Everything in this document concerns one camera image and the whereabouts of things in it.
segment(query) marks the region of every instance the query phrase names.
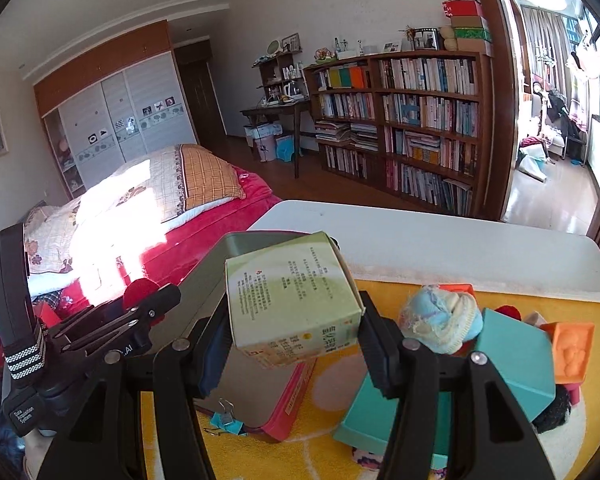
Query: desk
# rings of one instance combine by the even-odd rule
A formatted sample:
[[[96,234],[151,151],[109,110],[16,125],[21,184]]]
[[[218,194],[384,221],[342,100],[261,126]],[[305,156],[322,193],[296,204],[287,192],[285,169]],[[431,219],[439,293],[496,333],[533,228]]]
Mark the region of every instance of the desk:
[[[446,215],[287,200],[250,230],[323,230],[356,279],[471,283],[475,290],[600,302],[590,238]]]
[[[280,115],[293,115],[294,117],[294,176],[300,176],[300,112],[308,112],[311,109],[311,101],[303,99],[288,105],[259,106],[241,110],[240,113],[247,117],[252,126],[258,125],[258,117],[264,116],[271,122]]]

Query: light green cardboard box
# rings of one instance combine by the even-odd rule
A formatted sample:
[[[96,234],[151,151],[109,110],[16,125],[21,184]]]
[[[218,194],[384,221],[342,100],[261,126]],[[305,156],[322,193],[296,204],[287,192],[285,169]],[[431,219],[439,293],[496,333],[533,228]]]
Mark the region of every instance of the light green cardboard box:
[[[264,367],[356,342],[365,309],[326,233],[229,258],[225,270],[234,343]]]

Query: red box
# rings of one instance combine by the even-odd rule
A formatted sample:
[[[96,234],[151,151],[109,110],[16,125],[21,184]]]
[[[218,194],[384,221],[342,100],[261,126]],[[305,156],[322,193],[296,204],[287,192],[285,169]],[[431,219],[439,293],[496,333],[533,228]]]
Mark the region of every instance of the red box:
[[[484,16],[482,5],[478,0],[447,0],[442,4],[445,15],[452,16]]]

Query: desk leg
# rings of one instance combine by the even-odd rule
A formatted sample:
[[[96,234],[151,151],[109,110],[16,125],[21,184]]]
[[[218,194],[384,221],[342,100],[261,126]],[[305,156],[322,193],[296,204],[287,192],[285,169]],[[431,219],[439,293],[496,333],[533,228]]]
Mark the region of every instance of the desk leg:
[[[294,105],[294,176],[300,177],[300,107]]]

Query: bookshelf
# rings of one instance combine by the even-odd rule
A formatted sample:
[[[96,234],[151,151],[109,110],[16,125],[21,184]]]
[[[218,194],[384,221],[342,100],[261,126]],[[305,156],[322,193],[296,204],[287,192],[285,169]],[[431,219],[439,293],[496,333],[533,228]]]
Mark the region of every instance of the bookshelf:
[[[488,56],[391,52],[316,64],[304,72],[314,121],[376,130],[377,151],[361,147],[356,132],[339,142],[317,138],[325,171],[427,212],[491,219],[482,210],[493,136]],[[361,102],[352,94],[368,97]],[[342,116],[343,105],[361,118]],[[370,134],[365,135],[368,142]]]

